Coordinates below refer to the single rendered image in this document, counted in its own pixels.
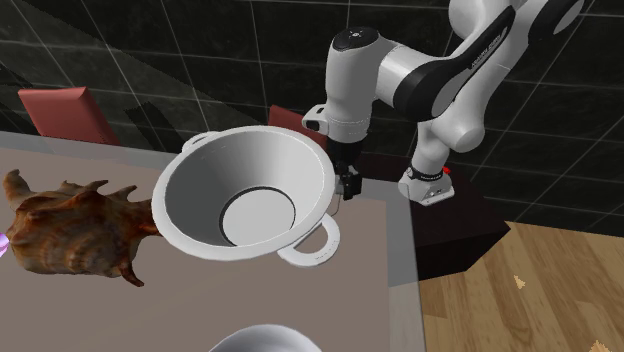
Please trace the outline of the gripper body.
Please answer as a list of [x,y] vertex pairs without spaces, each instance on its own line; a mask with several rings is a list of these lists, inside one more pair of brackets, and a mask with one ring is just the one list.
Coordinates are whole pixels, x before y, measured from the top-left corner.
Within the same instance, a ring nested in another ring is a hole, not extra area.
[[326,152],[331,159],[335,173],[343,182],[349,181],[355,174],[350,170],[362,151],[363,141],[343,143],[327,139]]

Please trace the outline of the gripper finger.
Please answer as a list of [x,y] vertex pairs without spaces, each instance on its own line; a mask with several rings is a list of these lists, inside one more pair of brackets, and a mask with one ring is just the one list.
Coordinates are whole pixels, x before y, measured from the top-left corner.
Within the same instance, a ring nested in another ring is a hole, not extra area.
[[352,165],[347,166],[340,173],[340,182],[344,201],[351,200],[354,196],[361,193],[362,175]]

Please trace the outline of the red chair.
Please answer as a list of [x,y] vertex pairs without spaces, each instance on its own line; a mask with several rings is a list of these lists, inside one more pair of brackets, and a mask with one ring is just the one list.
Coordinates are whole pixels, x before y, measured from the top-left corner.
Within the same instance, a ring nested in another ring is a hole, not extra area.
[[87,87],[20,89],[18,96],[42,136],[121,145]]
[[269,109],[268,124],[299,132],[326,149],[327,137],[316,131],[307,129],[302,124],[303,116],[288,109],[272,105]]

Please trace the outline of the dark robot stand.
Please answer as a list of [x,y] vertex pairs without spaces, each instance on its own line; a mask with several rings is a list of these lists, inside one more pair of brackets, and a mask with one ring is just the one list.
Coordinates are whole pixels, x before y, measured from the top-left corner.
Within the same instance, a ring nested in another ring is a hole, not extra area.
[[510,230],[456,164],[453,197],[430,206],[408,200],[398,184],[407,166],[406,157],[371,153],[355,164],[361,196],[386,202],[391,287],[464,272]]

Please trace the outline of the grey rounded bowl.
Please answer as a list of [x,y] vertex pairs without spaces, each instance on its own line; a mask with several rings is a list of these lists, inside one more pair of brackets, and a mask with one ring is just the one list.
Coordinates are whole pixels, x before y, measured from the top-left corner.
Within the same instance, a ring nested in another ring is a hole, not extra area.
[[259,324],[238,330],[209,352],[322,352],[307,336],[276,324]]

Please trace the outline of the brown spiky conch shell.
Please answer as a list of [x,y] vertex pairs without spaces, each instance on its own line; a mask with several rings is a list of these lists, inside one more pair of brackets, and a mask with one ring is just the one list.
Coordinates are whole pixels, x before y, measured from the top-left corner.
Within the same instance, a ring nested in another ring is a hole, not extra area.
[[15,218],[6,236],[17,263],[37,274],[122,277],[142,287],[132,262],[141,241],[159,234],[151,200],[130,201],[135,185],[102,194],[106,183],[64,181],[34,192],[19,170],[9,171],[2,186]]

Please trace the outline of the white two-handled bowl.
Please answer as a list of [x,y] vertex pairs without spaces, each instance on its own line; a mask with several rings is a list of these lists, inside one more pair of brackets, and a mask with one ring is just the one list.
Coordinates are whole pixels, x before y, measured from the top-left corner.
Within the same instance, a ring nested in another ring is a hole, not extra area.
[[202,259],[277,253],[298,267],[336,253],[340,230],[328,208],[333,165],[299,132],[247,126],[189,139],[162,171],[151,200],[160,234]]

